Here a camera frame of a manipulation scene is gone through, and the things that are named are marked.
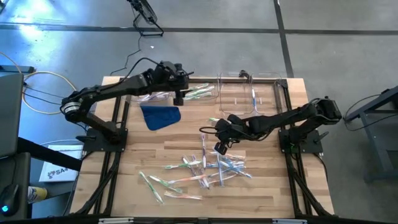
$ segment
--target wooden tabletop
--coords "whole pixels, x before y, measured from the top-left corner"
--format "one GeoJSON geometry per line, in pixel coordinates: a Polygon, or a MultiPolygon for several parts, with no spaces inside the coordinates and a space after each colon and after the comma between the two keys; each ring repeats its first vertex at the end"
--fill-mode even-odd
{"type": "MultiPolygon", "coordinates": [[[[119,77],[104,77],[103,85],[114,83],[119,77]]],[[[304,81],[301,78],[287,79],[292,107],[308,102],[304,81]]],[[[270,85],[253,84],[256,91],[257,110],[265,115],[276,114],[274,92],[270,85]]],[[[253,178],[239,176],[224,182],[224,187],[213,184],[208,189],[200,188],[198,181],[183,182],[176,186],[185,193],[201,195],[203,200],[170,198],[163,196],[166,188],[152,181],[162,196],[160,205],[138,172],[155,175],[164,180],[191,177],[187,168],[165,170],[169,164],[181,164],[182,156],[196,155],[201,158],[199,128],[212,125],[208,118],[226,118],[228,112],[252,116],[250,97],[245,87],[238,84],[223,84],[222,97],[214,100],[185,101],[180,106],[181,120],[166,128],[149,131],[140,107],[130,106],[126,127],[129,130],[126,150],[122,153],[118,180],[114,194],[112,216],[125,217],[223,217],[223,218],[292,218],[294,217],[284,155],[280,152],[277,129],[262,142],[242,141],[228,153],[246,156],[245,171],[253,178]]],[[[110,121],[114,99],[99,102],[95,114],[110,121]]],[[[217,142],[212,135],[206,136],[208,152],[217,142]]],[[[83,161],[71,212],[77,211],[89,199],[100,179],[103,152],[94,152],[83,161]]],[[[208,155],[215,162],[216,157],[208,155]]],[[[303,164],[309,189],[324,208],[333,213],[325,171],[321,162],[312,154],[303,155],[303,164]]],[[[217,169],[207,169],[207,174],[217,169]]],[[[108,188],[104,191],[104,209],[108,188]]],[[[300,208],[304,212],[302,193],[298,190],[300,208]]]]}

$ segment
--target transparent bin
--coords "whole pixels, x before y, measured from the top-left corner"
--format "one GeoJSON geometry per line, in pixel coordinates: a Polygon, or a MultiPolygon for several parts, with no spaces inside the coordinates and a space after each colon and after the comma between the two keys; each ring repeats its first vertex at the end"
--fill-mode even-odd
{"type": "Polygon", "coordinates": [[[224,116],[229,114],[246,115],[254,111],[252,102],[252,78],[242,78],[234,83],[223,82],[238,78],[240,72],[224,72],[221,76],[220,110],[224,116]]]}
{"type": "Polygon", "coordinates": [[[184,97],[184,106],[212,106],[220,95],[220,74],[211,83],[190,83],[184,97]]]}
{"type": "Polygon", "coordinates": [[[284,91],[280,85],[282,77],[279,73],[259,73],[253,78],[274,80],[270,84],[256,82],[252,84],[252,101],[255,102],[253,104],[254,115],[272,116],[287,111],[284,91]]]}

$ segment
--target concrete floor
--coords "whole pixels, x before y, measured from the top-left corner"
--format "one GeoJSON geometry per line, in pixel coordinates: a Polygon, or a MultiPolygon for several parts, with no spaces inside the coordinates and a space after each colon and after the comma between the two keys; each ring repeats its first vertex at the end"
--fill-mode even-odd
{"type": "MultiPolygon", "coordinates": [[[[278,29],[272,0],[150,0],[159,24],[169,28],[278,29]]],[[[280,0],[286,29],[397,30],[394,0],[280,0]]],[[[10,0],[0,14],[3,25],[37,23],[74,26],[131,27],[133,15],[124,1],[10,0]]],[[[0,51],[20,65],[58,72],[77,88],[101,83],[137,50],[136,32],[40,31],[32,27],[0,30],[0,51]]],[[[357,100],[398,83],[398,35],[287,35],[294,77],[304,78],[308,97],[330,96],[345,112],[357,100]]],[[[183,63],[186,70],[209,76],[249,70],[287,76],[278,33],[167,32],[163,38],[141,39],[141,57],[183,63]]],[[[9,64],[4,58],[0,63],[9,64]]],[[[149,64],[140,64],[137,71],[149,64]]],[[[35,88],[68,95],[69,87],[48,75],[29,82],[35,88]]],[[[57,106],[29,99],[36,107],[57,106]]],[[[374,163],[364,131],[349,132],[340,122],[324,126],[323,140],[330,193],[337,215],[345,218],[396,222],[398,181],[365,184],[363,174],[374,163]]],[[[22,106],[20,136],[41,143],[83,134],[62,115],[46,116],[22,106]]],[[[32,173],[41,170],[32,161],[32,173]]],[[[34,217],[61,215],[67,195],[34,205],[34,217]]]]}

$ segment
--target cable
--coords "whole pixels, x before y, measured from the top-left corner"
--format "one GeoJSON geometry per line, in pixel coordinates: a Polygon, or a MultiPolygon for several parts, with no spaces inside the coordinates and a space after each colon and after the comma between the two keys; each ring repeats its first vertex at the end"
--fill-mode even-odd
{"type": "Polygon", "coordinates": [[[61,105],[60,103],[54,103],[54,102],[51,102],[51,101],[48,101],[48,100],[44,100],[44,99],[41,99],[41,98],[39,98],[37,96],[32,96],[32,95],[29,95],[29,94],[24,93],[24,92],[22,92],[22,94],[23,95],[27,95],[27,96],[32,97],[32,98],[35,98],[35,99],[38,99],[38,100],[42,100],[42,101],[47,102],[47,103],[54,104],[54,105],[61,105]]]}
{"type": "Polygon", "coordinates": [[[208,131],[204,131],[204,129],[213,129],[213,130],[216,130],[215,127],[209,126],[209,127],[201,127],[201,128],[199,128],[199,131],[200,131],[201,133],[205,133],[205,134],[221,134],[221,133],[226,132],[226,130],[222,130],[222,131],[217,131],[217,132],[215,132],[215,133],[211,133],[211,132],[208,132],[208,131]]]}
{"type": "Polygon", "coordinates": [[[11,180],[11,184],[14,183],[14,179],[15,179],[15,171],[17,170],[17,160],[15,159],[15,155],[12,156],[12,160],[14,161],[14,171],[12,172],[12,180],[11,180]]]}
{"type": "MultiPolygon", "coordinates": [[[[31,74],[26,75],[26,76],[24,77],[24,81],[28,80],[30,77],[32,77],[32,76],[34,76],[34,75],[37,75],[37,74],[51,74],[51,75],[55,75],[55,76],[57,76],[57,77],[60,77],[60,78],[64,79],[64,80],[73,88],[74,91],[77,91],[77,89],[75,88],[75,86],[74,86],[67,78],[65,78],[64,76],[59,75],[59,74],[57,74],[57,73],[53,73],[53,72],[46,72],[46,71],[43,71],[43,72],[34,72],[34,73],[31,73],[31,74]]],[[[22,101],[25,103],[25,105],[26,105],[28,108],[30,108],[31,110],[36,111],[36,112],[38,112],[38,113],[41,113],[41,114],[49,114],[49,115],[51,115],[51,114],[59,114],[59,113],[61,113],[61,111],[57,111],[57,112],[39,111],[39,110],[37,110],[37,109],[31,107],[31,105],[29,105],[29,104],[26,102],[25,94],[22,95],[22,101]]]]}
{"type": "Polygon", "coordinates": [[[75,181],[73,181],[72,189],[70,189],[70,194],[69,194],[69,197],[68,197],[68,200],[67,200],[67,205],[65,206],[65,209],[62,212],[62,216],[65,216],[65,214],[67,213],[67,210],[68,210],[68,207],[69,207],[69,204],[70,204],[70,200],[72,199],[73,190],[76,187],[78,176],[79,176],[79,174],[76,175],[75,181]]]}
{"type": "Polygon", "coordinates": [[[47,92],[44,92],[44,91],[36,90],[36,89],[33,89],[33,88],[29,87],[29,86],[24,86],[24,87],[25,87],[25,88],[28,88],[28,89],[30,89],[30,90],[33,90],[33,91],[37,91],[37,92],[39,92],[39,93],[44,93],[44,94],[50,95],[50,96],[55,96],[55,97],[62,98],[62,99],[66,98],[66,97],[64,97],[64,96],[58,96],[58,95],[54,95],[54,94],[47,93],[47,92]]]}
{"type": "Polygon", "coordinates": [[[325,170],[325,175],[326,175],[326,181],[328,182],[328,169],[326,168],[325,162],[323,161],[323,159],[316,153],[313,153],[314,156],[318,157],[318,159],[321,161],[323,168],[325,170]]]}
{"type": "Polygon", "coordinates": [[[81,128],[83,128],[83,130],[85,130],[85,133],[87,134],[87,129],[83,125],[78,124],[78,123],[74,123],[74,124],[80,126],[81,128]]]}
{"type": "Polygon", "coordinates": [[[162,66],[161,64],[155,62],[154,60],[152,60],[152,59],[150,59],[150,58],[142,57],[142,58],[140,58],[140,59],[132,66],[132,68],[130,69],[130,72],[129,72],[125,77],[123,77],[123,78],[122,78],[120,81],[118,81],[117,83],[115,83],[115,84],[113,84],[113,85],[110,85],[109,87],[103,88],[102,91],[107,90],[107,89],[110,89],[110,88],[113,88],[113,87],[116,87],[116,86],[120,85],[122,82],[124,82],[124,81],[126,80],[126,78],[131,74],[131,72],[135,69],[135,67],[138,65],[138,63],[140,63],[142,60],[148,60],[148,61],[150,61],[150,62],[152,62],[152,63],[154,63],[154,64],[156,64],[156,65],[158,65],[158,66],[162,66]]]}
{"type": "Polygon", "coordinates": [[[57,142],[66,142],[66,141],[78,141],[78,142],[80,142],[80,141],[77,140],[77,139],[62,139],[62,140],[55,140],[55,141],[45,142],[45,143],[42,143],[42,144],[40,144],[40,145],[41,145],[41,146],[44,146],[44,145],[46,145],[46,144],[57,143],[57,142]]]}
{"type": "Polygon", "coordinates": [[[10,60],[10,61],[15,65],[15,67],[17,67],[18,72],[19,72],[20,74],[22,74],[22,72],[21,72],[19,66],[17,65],[17,63],[15,63],[15,61],[13,61],[13,59],[11,59],[10,57],[8,57],[8,56],[7,56],[5,53],[3,53],[3,52],[0,52],[0,54],[3,55],[3,56],[5,56],[6,58],[8,58],[8,60],[10,60]]]}
{"type": "Polygon", "coordinates": [[[348,131],[357,131],[357,130],[360,130],[360,129],[363,129],[363,128],[367,128],[367,127],[369,127],[370,125],[376,124],[377,122],[380,122],[380,121],[382,121],[382,120],[384,120],[384,119],[387,119],[387,118],[391,118],[391,117],[393,117],[393,116],[398,116],[398,114],[393,114],[393,115],[390,115],[390,116],[386,116],[386,117],[384,117],[384,118],[378,119],[377,121],[374,121],[374,122],[372,122],[372,123],[370,123],[370,124],[367,124],[367,125],[365,125],[365,126],[362,126],[362,127],[360,127],[360,128],[356,128],[356,129],[349,129],[349,128],[347,127],[347,123],[344,122],[344,124],[346,125],[346,129],[347,129],[348,131]]]}
{"type": "MultiPolygon", "coordinates": [[[[9,60],[15,65],[15,67],[18,69],[18,72],[19,72],[20,74],[22,74],[21,69],[19,68],[18,64],[15,63],[15,61],[13,61],[13,59],[11,59],[10,57],[8,57],[8,56],[7,56],[6,54],[4,54],[3,52],[0,52],[0,54],[3,55],[3,56],[5,56],[7,59],[9,59],[9,60]]],[[[73,90],[77,91],[77,89],[75,88],[75,86],[74,86],[67,78],[63,77],[62,75],[53,73],[53,72],[46,72],[46,71],[43,71],[43,72],[34,72],[34,73],[31,73],[31,74],[26,75],[26,76],[24,77],[24,81],[26,81],[28,78],[32,77],[33,75],[36,75],[36,74],[43,74],[43,73],[55,75],[55,76],[58,76],[58,77],[64,79],[64,80],[73,88],[73,90]]],[[[42,113],[42,114],[59,114],[59,113],[61,113],[60,111],[57,111],[57,112],[39,111],[39,110],[37,110],[37,109],[31,107],[31,105],[29,105],[29,104],[26,102],[26,99],[25,99],[25,91],[26,91],[26,89],[22,91],[22,93],[23,93],[23,94],[22,94],[22,101],[25,103],[25,105],[26,105],[29,109],[31,109],[31,110],[33,110],[33,111],[36,111],[36,112],[38,112],[38,113],[42,113]]]]}
{"type": "Polygon", "coordinates": [[[132,53],[132,54],[129,54],[129,55],[127,56],[126,63],[124,63],[124,67],[123,67],[123,68],[120,68],[120,69],[117,69],[117,70],[111,72],[111,73],[109,74],[109,76],[112,76],[112,74],[114,74],[114,73],[116,73],[116,72],[120,72],[120,71],[122,71],[122,70],[124,70],[124,69],[127,69],[127,65],[128,65],[128,63],[129,63],[129,57],[130,57],[130,56],[133,56],[133,55],[135,55],[136,53],[138,53],[138,52],[141,51],[141,46],[140,46],[140,44],[139,44],[139,42],[140,42],[140,40],[141,40],[141,37],[142,37],[142,36],[140,36],[140,37],[138,38],[138,50],[135,51],[135,52],[132,53]]]}
{"type": "Polygon", "coordinates": [[[346,112],[346,114],[345,114],[345,116],[344,116],[344,125],[346,126],[346,129],[347,129],[348,131],[358,131],[358,130],[360,130],[360,129],[367,128],[367,127],[369,127],[370,125],[376,124],[377,122],[380,122],[380,121],[382,121],[382,120],[384,120],[384,119],[391,118],[391,117],[393,117],[393,116],[398,116],[398,114],[393,114],[393,115],[390,115],[390,116],[386,116],[386,117],[384,117],[384,118],[381,118],[381,119],[379,119],[379,120],[377,120],[377,121],[373,121],[372,123],[367,124],[367,125],[365,125],[365,126],[362,126],[362,127],[360,127],[360,128],[356,128],[356,129],[350,129],[350,128],[348,128],[348,125],[347,125],[348,122],[347,122],[347,120],[346,120],[347,115],[348,115],[348,112],[349,112],[355,105],[357,105],[358,103],[360,103],[360,102],[362,102],[362,101],[364,101],[364,100],[367,100],[367,99],[369,99],[369,98],[375,97],[375,96],[380,96],[380,94],[375,94],[375,95],[371,95],[371,96],[367,96],[367,97],[365,97],[365,98],[362,98],[362,99],[358,100],[356,103],[354,103],[352,106],[350,106],[350,108],[348,108],[348,110],[347,110],[347,112],[346,112]]]}

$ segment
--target black robotic arm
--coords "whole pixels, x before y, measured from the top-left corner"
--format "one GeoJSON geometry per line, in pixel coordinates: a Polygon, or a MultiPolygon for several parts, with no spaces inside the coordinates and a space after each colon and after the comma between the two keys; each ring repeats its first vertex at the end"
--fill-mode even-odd
{"type": "Polygon", "coordinates": [[[156,63],[155,70],[148,69],[138,75],[125,77],[117,83],[109,85],[96,85],[74,91],[69,97],[62,100],[61,112],[67,121],[85,123],[99,131],[103,137],[112,143],[121,141],[121,130],[116,124],[90,113],[91,106],[99,101],[124,95],[141,96],[155,91],[174,91],[174,105],[183,105],[183,93],[188,89],[188,76],[181,64],[171,62],[156,63]]]}
{"type": "Polygon", "coordinates": [[[334,100],[316,98],[311,102],[285,113],[273,116],[253,116],[240,119],[236,115],[229,115],[228,119],[220,119],[214,129],[215,136],[220,140],[215,150],[224,155],[229,147],[241,140],[262,141],[278,127],[306,120],[300,126],[294,126],[287,131],[289,144],[298,144],[317,127],[325,124],[336,124],[341,119],[341,113],[334,100]]]}

